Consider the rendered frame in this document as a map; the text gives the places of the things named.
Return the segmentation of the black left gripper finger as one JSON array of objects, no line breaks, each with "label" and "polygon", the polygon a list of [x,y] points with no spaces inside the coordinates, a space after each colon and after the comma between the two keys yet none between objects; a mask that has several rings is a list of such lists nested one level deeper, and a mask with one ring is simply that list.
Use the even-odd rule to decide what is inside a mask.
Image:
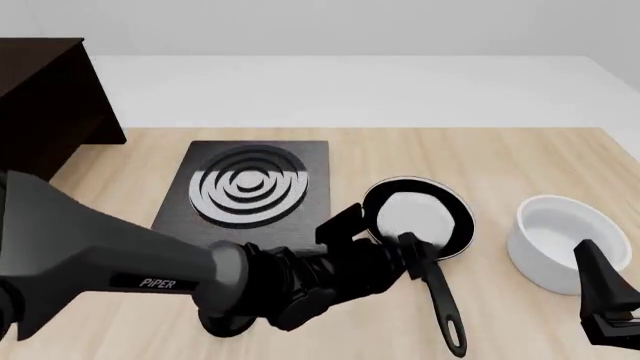
[{"label": "black left gripper finger", "polygon": [[425,278],[437,266],[438,250],[435,245],[424,242],[414,233],[402,233],[399,248],[406,271],[412,280]]}]

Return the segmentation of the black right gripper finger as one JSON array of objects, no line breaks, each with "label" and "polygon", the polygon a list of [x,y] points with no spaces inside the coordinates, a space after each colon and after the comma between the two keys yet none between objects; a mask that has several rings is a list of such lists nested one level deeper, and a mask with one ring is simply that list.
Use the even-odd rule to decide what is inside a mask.
[{"label": "black right gripper finger", "polygon": [[582,240],[574,254],[581,285],[580,318],[613,311],[625,300],[618,272],[591,239]]}]

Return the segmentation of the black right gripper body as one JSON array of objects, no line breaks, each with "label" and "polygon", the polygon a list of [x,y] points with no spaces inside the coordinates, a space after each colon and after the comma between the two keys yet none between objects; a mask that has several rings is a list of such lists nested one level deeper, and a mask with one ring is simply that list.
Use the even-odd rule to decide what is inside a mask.
[{"label": "black right gripper body", "polygon": [[640,317],[631,312],[589,314],[581,326],[592,345],[608,347],[640,347]]}]

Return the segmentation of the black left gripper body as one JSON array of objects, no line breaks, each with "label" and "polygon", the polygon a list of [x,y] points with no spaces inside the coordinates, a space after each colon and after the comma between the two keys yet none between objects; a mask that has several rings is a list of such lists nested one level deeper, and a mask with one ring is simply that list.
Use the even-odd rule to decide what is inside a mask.
[{"label": "black left gripper body", "polygon": [[371,281],[397,281],[406,271],[397,246],[371,241],[367,245],[367,278]]}]

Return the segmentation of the black frying pan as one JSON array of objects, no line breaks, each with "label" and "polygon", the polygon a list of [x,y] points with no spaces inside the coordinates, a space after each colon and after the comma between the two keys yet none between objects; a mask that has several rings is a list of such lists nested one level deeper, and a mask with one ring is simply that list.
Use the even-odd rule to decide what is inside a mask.
[{"label": "black frying pan", "polygon": [[476,222],[470,206],[448,186],[418,176],[396,176],[377,182],[365,193],[363,216],[377,242],[395,245],[402,233],[414,233],[438,250],[437,266],[425,278],[434,314],[449,351],[466,356],[467,338],[460,311],[439,266],[471,245]]}]

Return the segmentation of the dark brown wooden cabinet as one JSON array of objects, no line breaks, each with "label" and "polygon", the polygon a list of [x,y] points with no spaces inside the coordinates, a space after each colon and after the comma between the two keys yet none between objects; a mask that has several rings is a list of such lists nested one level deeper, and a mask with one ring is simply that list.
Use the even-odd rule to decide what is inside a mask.
[{"label": "dark brown wooden cabinet", "polygon": [[0,170],[50,180],[83,145],[126,143],[83,38],[0,38]]}]

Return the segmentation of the white round bowl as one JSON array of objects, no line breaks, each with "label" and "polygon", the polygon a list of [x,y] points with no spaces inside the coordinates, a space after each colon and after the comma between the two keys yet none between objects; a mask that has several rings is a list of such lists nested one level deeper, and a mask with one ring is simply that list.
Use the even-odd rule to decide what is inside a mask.
[{"label": "white round bowl", "polygon": [[508,255],[516,269],[537,286],[578,296],[574,248],[584,239],[595,242],[618,271],[632,260],[628,237],[607,215],[568,197],[538,195],[518,206],[507,240]]}]

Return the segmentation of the flat black stove plate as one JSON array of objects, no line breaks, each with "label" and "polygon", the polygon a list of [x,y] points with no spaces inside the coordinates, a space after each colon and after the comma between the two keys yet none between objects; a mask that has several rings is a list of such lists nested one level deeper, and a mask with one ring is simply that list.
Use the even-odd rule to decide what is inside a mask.
[{"label": "flat black stove plate", "polygon": [[194,140],[151,228],[203,247],[321,251],[314,233],[330,218],[330,199],[325,141]]}]

